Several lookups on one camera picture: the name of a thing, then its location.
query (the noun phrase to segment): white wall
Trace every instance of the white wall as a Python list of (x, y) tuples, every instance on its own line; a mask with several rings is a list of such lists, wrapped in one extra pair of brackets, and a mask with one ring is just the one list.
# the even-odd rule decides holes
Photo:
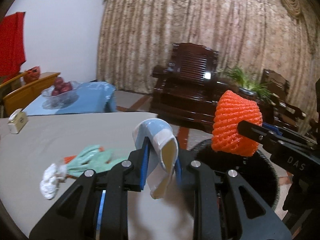
[(15, 0), (7, 15), (26, 11), (21, 70), (61, 72), (65, 80), (96, 79), (103, 0)]

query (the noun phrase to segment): white table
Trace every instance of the white table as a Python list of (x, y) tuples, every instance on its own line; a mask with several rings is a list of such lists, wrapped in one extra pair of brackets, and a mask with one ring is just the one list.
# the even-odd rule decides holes
[[(19, 134), (10, 134), (0, 119), (0, 198), (29, 236), (33, 226), (74, 182), (60, 184), (58, 195), (46, 200), (39, 191), (43, 171), (65, 156), (76, 155), (90, 144), (135, 150), (132, 130), (151, 113), (105, 113), (31, 116)], [(146, 185), (128, 194), (129, 239), (192, 239), (193, 219), (174, 183), (165, 199), (153, 200)]]

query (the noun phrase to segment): glass fruit bowl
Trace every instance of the glass fruit bowl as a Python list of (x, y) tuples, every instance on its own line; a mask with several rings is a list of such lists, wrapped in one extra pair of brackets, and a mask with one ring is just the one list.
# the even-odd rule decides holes
[(52, 91), (54, 86), (51, 86), (41, 92), (42, 96), (47, 99), (52, 107), (61, 107), (74, 103), (78, 99), (76, 90), (78, 89), (80, 83), (76, 81), (70, 81), (72, 85), (72, 90), (64, 92), (57, 96), (52, 96)]

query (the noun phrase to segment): foam fruit sleeve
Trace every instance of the foam fruit sleeve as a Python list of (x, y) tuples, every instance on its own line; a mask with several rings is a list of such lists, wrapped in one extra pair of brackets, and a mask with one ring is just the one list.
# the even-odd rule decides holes
[(258, 149), (259, 143), (242, 136), (237, 131), (238, 123), (245, 120), (262, 126), (262, 114), (256, 102), (242, 98), (228, 90), (220, 98), (214, 118), (211, 147), (250, 157)]

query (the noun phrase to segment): tiled floor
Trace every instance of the tiled floor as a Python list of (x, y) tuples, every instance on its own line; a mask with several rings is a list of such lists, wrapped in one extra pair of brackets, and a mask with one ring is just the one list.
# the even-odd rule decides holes
[[(150, 108), (150, 103), (152, 100), (151, 95), (141, 95), (131, 92), (125, 92), (125, 91), (116, 91), (116, 102), (117, 102), (117, 109), (120, 112), (133, 112), (133, 111), (139, 111), (139, 112), (148, 112)], [(173, 130), (173, 134), (178, 137), (179, 144), (181, 148), (184, 149), (191, 149), (199, 142), (210, 139), (212, 137), (211, 134), (196, 130), (196, 129), (190, 129), (183, 126), (178, 126), (174, 124), (170, 124)], [(263, 154), (270, 158), (270, 155), (268, 152), (266, 152), (262, 147), (259, 148)], [(279, 167), (276, 164), (272, 164), (276, 170), (276, 173), (279, 177), (279, 186), (280, 186), (280, 198), (278, 205), (276, 207), (276, 214), (282, 219), (286, 211), (282, 210), (282, 206), (284, 203), (284, 200), (288, 194), (288, 190), (290, 188), (290, 185), (292, 183), (291, 178), (292, 176), (287, 173), (284, 169)]]

